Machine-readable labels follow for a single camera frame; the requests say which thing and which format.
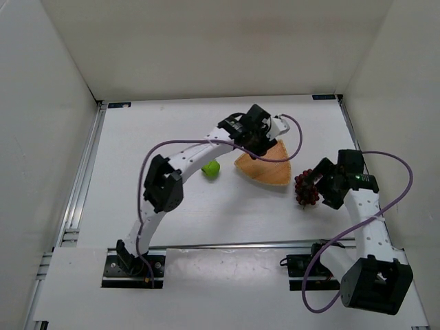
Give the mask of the red fake grape bunch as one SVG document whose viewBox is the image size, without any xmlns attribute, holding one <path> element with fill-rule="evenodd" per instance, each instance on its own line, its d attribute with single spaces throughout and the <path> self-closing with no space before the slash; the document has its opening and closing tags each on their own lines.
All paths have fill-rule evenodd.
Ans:
<svg viewBox="0 0 440 330">
<path fill-rule="evenodd" d="M 296 194 L 296 201 L 300 206 L 315 206 L 320 199 L 318 188 L 315 186 L 304 186 L 304 178 L 312 171 L 311 168 L 304 170 L 294 178 L 294 192 Z"/>
</svg>

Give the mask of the green fake apple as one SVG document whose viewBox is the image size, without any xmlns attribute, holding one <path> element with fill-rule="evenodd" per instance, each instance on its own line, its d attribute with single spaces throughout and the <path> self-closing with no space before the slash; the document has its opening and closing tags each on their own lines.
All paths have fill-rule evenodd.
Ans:
<svg viewBox="0 0 440 330">
<path fill-rule="evenodd" d="M 219 175 L 220 168 L 221 168 L 220 164 L 218 163 L 217 160 L 214 159 L 208 162 L 207 164 L 205 164 L 201 168 L 201 171 L 207 178 L 213 179 Z"/>
</svg>

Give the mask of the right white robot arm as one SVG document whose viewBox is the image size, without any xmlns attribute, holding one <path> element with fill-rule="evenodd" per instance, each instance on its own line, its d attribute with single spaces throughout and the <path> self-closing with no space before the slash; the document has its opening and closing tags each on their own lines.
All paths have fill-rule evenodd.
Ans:
<svg viewBox="0 0 440 330">
<path fill-rule="evenodd" d="M 335 299 L 345 307 L 397 314 L 413 271 L 395 256 L 383 214 L 406 196 L 412 182 L 409 173 L 401 195 L 381 207 L 377 180 L 364 173 L 364 152 L 351 149 L 339 150 L 336 163 L 323 158 L 303 179 L 302 188 L 316 188 L 324 205 L 335 210 L 345 207 L 351 220 L 350 228 L 313 246 L 301 285 L 304 302 L 309 275 L 321 264 L 339 282 Z"/>
</svg>

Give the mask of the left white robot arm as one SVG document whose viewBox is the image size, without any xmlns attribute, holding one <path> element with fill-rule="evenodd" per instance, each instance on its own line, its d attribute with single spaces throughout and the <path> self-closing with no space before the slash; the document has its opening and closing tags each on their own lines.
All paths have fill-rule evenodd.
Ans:
<svg viewBox="0 0 440 330">
<path fill-rule="evenodd" d="M 152 276 L 146 261 L 152 236 L 166 213 L 182 202 L 184 183 L 209 161 L 234 149 L 249 151 L 252 159 L 264 156 L 288 130 L 280 115 L 272 116 L 253 104 L 247 113 L 228 116 L 204 139 L 189 141 L 188 148 L 174 155 L 148 153 L 138 181 L 137 222 L 116 245 L 118 266 L 129 276 Z"/>
</svg>

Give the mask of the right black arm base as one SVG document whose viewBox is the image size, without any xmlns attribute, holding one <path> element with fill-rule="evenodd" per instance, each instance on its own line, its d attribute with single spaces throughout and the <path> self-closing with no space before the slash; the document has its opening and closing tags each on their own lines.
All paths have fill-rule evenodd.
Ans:
<svg viewBox="0 0 440 330">
<path fill-rule="evenodd" d="M 312 258 L 326 244 L 328 240 L 319 240 L 311 246 L 309 254 L 288 254 L 281 259 L 279 265 L 287 268 L 289 276 L 289 290 L 300 291 L 305 271 Z M 320 260 L 317 260 L 309 273 L 306 283 L 306 290 L 309 291 L 338 291 L 340 284 L 331 271 L 326 268 Z"/>
</svg>

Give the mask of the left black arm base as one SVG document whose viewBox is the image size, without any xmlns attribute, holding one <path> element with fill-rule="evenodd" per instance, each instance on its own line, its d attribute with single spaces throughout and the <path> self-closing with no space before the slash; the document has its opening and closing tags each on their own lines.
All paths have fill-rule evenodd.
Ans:
<svg viewBox="0 0 440 330">
<path fill-rule="evenodd" d="M 148 266 L 135 259 L 133 270 L 126 271 L 114 249 L 107 250 L 102 271 L 102 288 L 114 289 L 162 289 L 166 264 L 166 250 L 150 250 L 144 258 L 148 261 L 154 280 L 151 279 Z"/>
</svg>

